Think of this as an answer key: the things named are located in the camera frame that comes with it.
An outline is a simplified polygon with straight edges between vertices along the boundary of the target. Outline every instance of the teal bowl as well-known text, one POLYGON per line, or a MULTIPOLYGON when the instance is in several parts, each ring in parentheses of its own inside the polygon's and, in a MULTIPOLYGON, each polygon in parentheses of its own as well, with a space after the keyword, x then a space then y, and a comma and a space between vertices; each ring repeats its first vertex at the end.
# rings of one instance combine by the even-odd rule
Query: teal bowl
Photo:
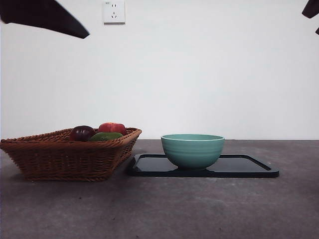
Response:
POLYGON ((206 134, 170 134, 160 139, 169 161, 186 170, 203 170, 215 163, 225 141, 224 137, 206 134))

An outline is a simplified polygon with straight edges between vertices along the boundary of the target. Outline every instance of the green fruit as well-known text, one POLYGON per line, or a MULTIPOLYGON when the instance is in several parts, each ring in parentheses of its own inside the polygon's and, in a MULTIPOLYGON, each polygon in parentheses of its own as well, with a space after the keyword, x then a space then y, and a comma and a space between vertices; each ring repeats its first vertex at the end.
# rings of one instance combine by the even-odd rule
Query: green fruit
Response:
POLYGON ((89 141, 106 141, 106 140, 112 140, 116 138, 123 137, 121 133, 117 132, 100 132, 93 135, 89 141))

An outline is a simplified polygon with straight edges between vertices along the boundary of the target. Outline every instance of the table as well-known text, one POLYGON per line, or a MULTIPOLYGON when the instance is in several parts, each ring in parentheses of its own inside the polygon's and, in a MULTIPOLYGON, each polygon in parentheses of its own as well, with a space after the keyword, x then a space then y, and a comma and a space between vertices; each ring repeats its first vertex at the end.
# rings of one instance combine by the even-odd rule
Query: table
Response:
MULTIPOLYGON (((163 153, 160 140, 138 153, 163 153)), ((127 160, 103 182, 28 182, 1 152, 1 239, 319 238, 319 141, 226 140, 223 153, 280 176, 131 177, 127 160)))

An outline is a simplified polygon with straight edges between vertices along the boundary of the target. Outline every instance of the wall socket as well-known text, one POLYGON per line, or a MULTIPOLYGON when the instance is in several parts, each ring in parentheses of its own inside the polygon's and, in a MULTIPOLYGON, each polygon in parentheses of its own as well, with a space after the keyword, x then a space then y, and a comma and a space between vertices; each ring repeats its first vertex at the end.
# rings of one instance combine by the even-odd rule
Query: wall socket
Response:
POLYGON ((103 3, 104 24, 125 23, 125 1, 115 0, 103 3))

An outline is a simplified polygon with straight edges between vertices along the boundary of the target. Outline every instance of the wicker basket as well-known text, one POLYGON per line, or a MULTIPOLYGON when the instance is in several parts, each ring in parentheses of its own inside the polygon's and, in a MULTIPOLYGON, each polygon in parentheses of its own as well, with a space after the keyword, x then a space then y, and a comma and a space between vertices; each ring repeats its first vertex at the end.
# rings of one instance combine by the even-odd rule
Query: wicker basket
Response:
POLYGON ((0 148, 19 167, 26 180, 103 181, 131 156, 142 133, 126 128, 121 138, 101 142, 69 141, 72 129, 2 139, 0 148))

